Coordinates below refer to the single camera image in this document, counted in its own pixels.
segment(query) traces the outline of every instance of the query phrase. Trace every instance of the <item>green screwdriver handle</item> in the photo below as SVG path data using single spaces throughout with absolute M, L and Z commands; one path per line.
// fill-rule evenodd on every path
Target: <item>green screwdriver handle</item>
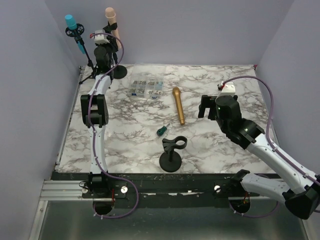
M 156 131 L 156 134 L 160 137 L 162 136 L 165 131 L 167 131 L 167 128 L 169 127 L 170 123 L 167 126 L 163 126 L 162 128 L 158 129 L 158 131 Z

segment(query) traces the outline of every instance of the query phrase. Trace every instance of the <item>round black base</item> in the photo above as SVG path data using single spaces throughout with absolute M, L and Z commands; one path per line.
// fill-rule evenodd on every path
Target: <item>round black base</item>
M 92 204 L 92 207 L 94 208 L 94 211 L 99 215 L 107 215 L 113 209 L 113 206 L 111 204 L 100 204 L 100 202 L 94 202 Z
M 125 66 L 118 65 L 114 70 L 113 70 L 113 77 L 115 79 L 123 79 L 128 73 L 128 70 L 126 69 Z
M 179 170 L 182 164 L 182 159 L 179 153 L 173 152 L 172 161 L 169 161 L 169 154 L 162 153 L 160 156 L 160 167 L 168 173 L 173 173 Z

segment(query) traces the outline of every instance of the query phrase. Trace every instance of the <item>screw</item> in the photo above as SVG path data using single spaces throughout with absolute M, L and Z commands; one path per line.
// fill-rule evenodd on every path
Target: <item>screw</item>
M 123 194 L 125 194 L 126 192 L 128 192 L 128 188 L 127 188 L 126 186 L 122 186 L 122 187 L 121 187 L 121 192 L 122 192 Z
M 213 189 L 217 194 L 221 192 L 221 188 L 219 185 L 215 185 Z

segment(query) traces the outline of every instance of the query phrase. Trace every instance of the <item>light purple wall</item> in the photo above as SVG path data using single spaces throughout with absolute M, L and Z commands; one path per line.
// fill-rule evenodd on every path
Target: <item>light purple wall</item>
M 0 5 L 0 239 L 26 240 L 79 69 L 43 0 Z
M 64 16 L 89 34 L 107 24 L 105 9 L 116 10 L 125 46 L 123 62 L 192 65 L 257 64 L 293 0 L 45 0 L 60 30 Z M 79 64 L 85 55 L 65 36 Z
M 320 174 L 319 10 L 319 0 L 295 0 L 257 68 L 258 76 L 274 94 L 273 124 L 281 147 L 317 174 Z M 313 215 L 317 227 L 320 213 Z

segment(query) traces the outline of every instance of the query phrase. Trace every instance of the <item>wire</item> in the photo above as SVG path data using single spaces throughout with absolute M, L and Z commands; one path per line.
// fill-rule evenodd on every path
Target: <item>wire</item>
M 85 183 L 86 183 L 86 181 L 81 181 L 81 182 L 79 182 L 79 187 L 82 188 L 82 189 L 87 189 L 87 190 L 89 190 L 89 188 L 85 186 Z
M 283 155 L 278 149 L 277 147 L 274 146 L 274 144 L 272 143 L 270 136 L 269 136 L 269 131 L 270 131 L 270 126 L 271 126 L 271 120 L 272 120 L 272 115 L 274 113 L 274 96 L 272 94 L 272 91 L 270 89 L 270 87 L 260 78 L 256 77 L 256 76 L 250 76 L 250 75 L 244 75 L 244 76 L 236 76 L 233 78 L 230 78 L 229 80 L 226 80 L 222 83 L 222 85 L 224 86 L 226 83 L 231 82 L 233 80 L 236 79 L 256 79 L 259 82 L 261 82 L 266 89 L 269 92 L 270 95 L 270 99 L 271 99 L 271 104 L 270 104 L 270 113 L 269 113 L 269 117 L 268 117 L 268 122 L 266 124 L 266 130 L 265 130 L 265 137 L 266 140 L 268 141 L 268 143 L 270 144 L 270 146 L 272 147 L 272 149 L 280 156 L 282 157 L 283 160 L 285 160 L 291 167 L 293 167 L 295 170 L 297 170 L 299 173 L 301 173 L 303 175 L 303 177 L 309 179 L 310 181 L 314 182 L 316 185 L 320 186 L 320 182 L 318 182 L 317 180 L 315 180 L 313 177 L 309 176 L 308 174 L 306 174 L 303 170 L 301 170 L 299 167 L 297 167 L 292 161 L 290 161 L 289 158 L 287 158 L 285 155 Z
M 261 173 L 259 173 L 259 174 L 257 174 L 257 175 L 260 176 L 260 177 L 266 178 L 266 179 L 270 179 L 268 176 L 266 176 L 266 175 L 264 175 L 264 174 L 261 174 Z M 248 196 L 248 198 L 249 198 L 249 203 L 250 203 L 250 195 L 249 195 L 249 193 L 248 193 L 247 191 L 245 192 L 245 197 L 244 197 L 243 200 L 245 200 L 247 196 Z M 279 202 L 277 201 L 277 202 L 276 202 L 276 205 L 275 205 L 275 207 L 274 207 L 274 209 L 273 209 L 272 211 L 270 211 L 269 213 L 266 213 L 266 214 L 263 214 L 263 215 L 257 215 L 257 216 L 244 215 L 243 213 L 237 212 L 237 211 L 232 207 L 230 201 L 229 201 L 229 206 L 230 206 L 230 208 L 232 209 L 232 211 L 233 211 L 234 214 L 241 215 L 242 217 L 245 217 L 245 218 L 261 219 L 261 218 L 265 218 L 265 217 L 268 217 L 268 216 L 270 216 L 271 214 L 273 214 L 273 213 L 278 209 L 278 207 L 279 207 L 280 205 L 279 205 Z
M 279 202 L 276 202 L 276 205 L 274 207 L 274 209 L 272 209 L 272 211 L 270 211 L 269 213 L 263 214 L 263 215 L 258 215 L 258 216 L 253 216 L 253 215 L 246 215 L 240 212 L 237 212 L 234 207 L 231 205 L 231 203 L 229 202 L 229 206 L 232 209 L 234 214 L 240 215 L 244 218 L 250 218 L 250 219 L 261 219 L 261 218 L 266 218 L 268 216 L 270 216 L 271 214 L 273 214 L 278 208 L 279 208 Z
M 135 205 L 133 206 L 133 208 L 132 208 L 130 211 L 128 211 L 128 212 L 125 213 L 125 214 L 118 215 L 118 216 L 99 215 L 99 214 L 97 214 L 97 212 L 96 212 L 96 206 L 95 206 L 95 205 L 93 205 L 93 210 L 94 210 L 94 215 L 95 215 L 95 216 L 97 215 L 97 216 L 99 216 L 99 217 L 101 217 L 101 218 L 103 218 L 103 219 L 120 219 L 120 218 L 123 218 L 123 217 L 126 217 L 126 216 L 130 215 L 130 214 L 137 208 L 138 203 L 139 203 L 139 192 L 138 192 L 138 189 L 137 189 L 136 185 L 135 185 L 132 181 L 130 181 L 129 179 L 126 179 L 126 178 L 123 178 L 123 177 L 118 177 L 118 176 L 112 176 L 112 175 L 110 175 L 108 172 L 106 172 L 106 171 L 101 167 L 101 165 L 100 165 L 100 163 L 99 163 L 99 161 L 98 161 L 97 153 L 96 153 L 96 133 L 97 133 L 97 131 L 96 131 L 96 129 L 95 129 L 95 126 L 94 126 L 94 125 L 92 124 L 92 122 L 91 122 L 90 116 L 91 116 L 92 99 L 93 99 L 93 97 L 94 97 L 94 95 L 95 95 L 95 93 L 96 93 L 96 91 L 97 91 L 98 85 L 100 84 L 100 82 L 102 81 L 102 79 L 103 79 L 105 76 L 107 76 L 109 73 L 111 73 L 111 71 L 113 71 L 113 70 L 119 65 L 119 63 L 121 62 L 122 58 L 124 57 L 125 49 L 124 49 L 124 45 L 123 45 L 123 43 L 121 42 L 121 40 L 120 40 L 118 37 L 116 37 L 116 36 L 114 36 L 114 35 L 112 35 L 112 34 L 110 34 L 110 33 L 104 33 L 104 32 L 92 33 L 92 34 L 90 34 L 90 38 L 92 38 L 92 37 L 94 37 L 94 36 L 96 36 L 96 35 L 106 35 L 106 36 L 113 37 L 113 38 L 117 39 L 117 40 L 119 41 L 119 43 L 121 44 L 121 46 L 122 46 L 122 54 L 121 54 L 121 57 L 120 57 L 118 63 L 117 63 L 116 65 L 114 65 L 114 66 L 113 66 L 109 71 L 107 71 L 104 75 L 102 75 L 102 77 L 97 81 L 97 83 L 96 83 L 96 85 L 95 85 L 95 88 L 93 89 L 93 92 L 92 92 L 92 94 L 91 94 L 91 96 L 90 96 L 90 99 L 89 99 L 88 122 L 89 122 L 90 126 L 92 127 L 92 132 L 93 132 L 93 136 L 92 136 L 92 138 L 93 138 L 93 139 L 92 139 L 92 152 L 93 152 L 93 156 L 94 156 L 94 158 L 95 158 L 96 164 L 97 164 L 98 167 L 100 168 L 101 172 L 103 172 L 107 177 L 112 178 L 112 179 L 117 179 L 117 180 L 125 181 L 125 182 L 127 182 L 127 183 L 129 183 L 129 184 L 131 184 L 131 185 L 133 186 L 133 188 L 134 188 L 134 190 L 135 190 L 135 193 L 136 193 L 136 201 L 135 201 Z

